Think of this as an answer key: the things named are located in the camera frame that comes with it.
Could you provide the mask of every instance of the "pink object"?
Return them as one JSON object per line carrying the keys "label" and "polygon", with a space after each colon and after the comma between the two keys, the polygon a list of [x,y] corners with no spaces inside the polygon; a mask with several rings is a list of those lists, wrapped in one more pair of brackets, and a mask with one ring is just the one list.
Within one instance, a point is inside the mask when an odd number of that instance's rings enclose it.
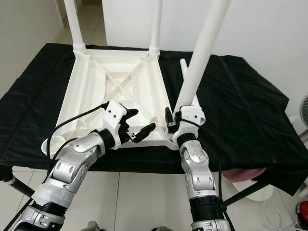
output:
{"label": "pink object", "polygon": [[231,169],[222,171],[224,178],[230,183],[243,182],[246,180],[251,180],[259,175],[261,175],[267,168],[257,168],[257,169]]}

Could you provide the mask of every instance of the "white stool leg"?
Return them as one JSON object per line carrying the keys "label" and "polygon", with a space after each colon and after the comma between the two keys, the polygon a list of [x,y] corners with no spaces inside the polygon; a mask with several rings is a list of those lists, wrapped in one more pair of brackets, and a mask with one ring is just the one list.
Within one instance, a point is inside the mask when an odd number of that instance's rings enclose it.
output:
{"label": "white stool leg", "polygon": [[162,0],[155,0],[151,44],[149,47],[150,55],[159,55],[159,35],[162,15]]}
{"label": "white stool leg", "polygon": [[76,6],[74,0],[64,0],[67,19],[73,38],[73,49],[77,53],[86,53],[86,45],[82,40],[81,30],[78,22]]}
{"label": "white stool leg", "polygon": [[230,0],[212,0],[193,51],[187,76],[183,82],[174,112],[178,112],[181,106],[192,104],[229,4]]}

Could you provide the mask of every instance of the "white floor tile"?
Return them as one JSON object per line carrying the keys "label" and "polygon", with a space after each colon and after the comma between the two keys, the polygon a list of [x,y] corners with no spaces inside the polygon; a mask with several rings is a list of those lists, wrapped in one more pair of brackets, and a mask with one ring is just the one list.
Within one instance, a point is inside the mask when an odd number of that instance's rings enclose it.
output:
{"label": "white floor tile", "polygon": [[33,172],[34,169],[28,167],[13,166],[13,172]]}
{"label": "white floor tile", "polygon": [[81,29],[94,30],[103,14],[101,6],[84,5],[78,12],[78,20]]}
{"label": "white floor tile", "polygon": [[[213,175],[216,184],[218,184],[218,173],[214,173]],[[235,195],[237,191],[232,184],[227,183],[224,179],[222,179],[222,181],[223,199],[226,200],[232,195]],[[280,210],[283,226],[291,225],[293,223],[277,188],[275,188],[273,196],[264,202],[256,202],[244,198],[228,206],[228,214],[233,222],[235,230],[269,231],[269,225],[265,219],[265,209],[268,205],[273,205]],[[272,223],[278,224],[278,216],[275,210],[269,210],[269,218],[272,220]]]}
{"label": "white floor tile", "polygon": [[[81,30],[82,39],[85,44],[90,43],[93,33],[94,33],[93,30],[86,30],[86,29]],[[59,37],[54,41],[54,43],[73,44],[72,35],[69,28],[63,29]]]}
{"label": "white floor tile", "polygon": [[115,231],[190,230],[184,176],[121,173],[115,220]]}
{"label": "white floor tile", "polygon": [[[28,184],[28,186],[33,189],[36,190],[39,185],[44,181],[44,179],[46,178],[47,172],[34,172],[33,176]],[[24,204],[29,200],[29,197],[27,197],[26,195],[23,196],[23,199],[18,207],[18,210],[21,209],[22,206],[24,206]]]}
{"label": "white floor tile", "polygon": [[[29,186],[37,189],[45,177],[44,172],[34,172]],[[90,220],[95,220],[101,229],[113,230],[118,179],[119,173],[116,172],[88,172],[65,214],[66,219],[61,230],[80,230]],[[25,196],[22,205],[27,200],[28,197]]]}
{"label": "white floor tile", "polygon": [[101,16],[98,24],[97,24],[97,27],[96,27],[96,30],[103,30],[105,31],[105,22],[104,22],[104,15]]}
{"label": "white floor tile", "polygon": [[90,44],[106,46],[106,34],[103,30],[96,30],[90,41]]}
{"label": "white floor tile", "polygon": [[47,170],[46,169],[35,169],[34,172],[46,172],[47,173]]}
{"label": "white floor tile", "polygon": [[[14,175],[23,183],[28,184],[32,172],[16,172]],[[0,230],[3,230],[15,216],[22,197],[21,192],[0,181]]]}
{"label": "white floor tile", "polygon": [[[217,173],[214,178],[218,183]],[[236,194],[236,189],[223,179],[223,197]],[[229,216],[237,231],[269,231],[265,208],[276,206],[283,218],[283,225],[292,220],[277,191],[265,202],[242,199],[228,207]],[[269,217],[276,222],[277,213],[269,210]],[[115,231],[151,230],[168,226],[175,231],[190,230],[192,222],[183,175],[121,173]]]}
{"label": "white floor tile", "polygon": [[280,194],[285,207],[287,208],[289,215],[291,217],[291,219],[293,220],[293,222],[297,222],[296,218],[297,218],[297,214],[296,214],[296,206],[298,203],[302,202],[302,201],[308,201],[308,196],[305,196],[304,198],[299,198],[298,197],[298,193],[299,191],[297,191],[295,193],[294,196],[290,196],[289,194],[287,194],[286,192],[278,189],[278,193]]}

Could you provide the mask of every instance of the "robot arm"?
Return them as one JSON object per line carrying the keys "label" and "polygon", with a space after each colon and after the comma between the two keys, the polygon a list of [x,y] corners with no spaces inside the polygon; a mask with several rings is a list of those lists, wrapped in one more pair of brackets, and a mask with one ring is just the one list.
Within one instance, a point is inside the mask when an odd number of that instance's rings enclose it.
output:
{"label": "robot arm", "polygon": [[155,124],[144,127],[138,134],[129,132],[126,120],[138,113],[119,103],[109,102],[104,116],[105,128],[74,140],[60,151],[58,160],[45,183],[32,195],[29,205],[10,230],[58,231],[64,215],[81,186],[88,169],[108,149],[117,149],[129,140],[140,142],[155,129]]}
{"label": "robot arm", "polygon": [[173,133],[172,140],[180,148],[181,165],[185,172],[193,219],[192,230],[231,231],[229,222],[224,219],[214,178],[208,167],[208,155],[197,140],[198,126],[205,123],[201,107],[181,107],[180,111],[175,113],[175,121],[169,109],[165,112],[168,130]]}

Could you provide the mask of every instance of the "table leg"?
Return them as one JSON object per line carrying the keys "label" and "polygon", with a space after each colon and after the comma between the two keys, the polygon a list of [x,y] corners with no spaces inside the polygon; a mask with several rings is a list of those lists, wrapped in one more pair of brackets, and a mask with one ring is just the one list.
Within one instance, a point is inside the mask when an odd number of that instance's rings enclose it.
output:
{"label": "table leg", "polygon": [[20,191],[24,195],[31,197],[34,190],[22,183],[13,175],[12,166],[0,166],[0,181],[7,182],[8,185]]}
{"label": "table leg", "polygon": [[236,195],[230,197],[229,199],[225,200],[224,205],[229,206],[229,205],[243,199],[244,197],[247,197],[248,195],[255,193],[256,191],[268,186],[274,180],[275,180],[275,178],[269,178],[268,180],[257,181],[253,185],[249,186],[247,189],[244,189],[243,191],[239,192],[238,194],[236,194]]}

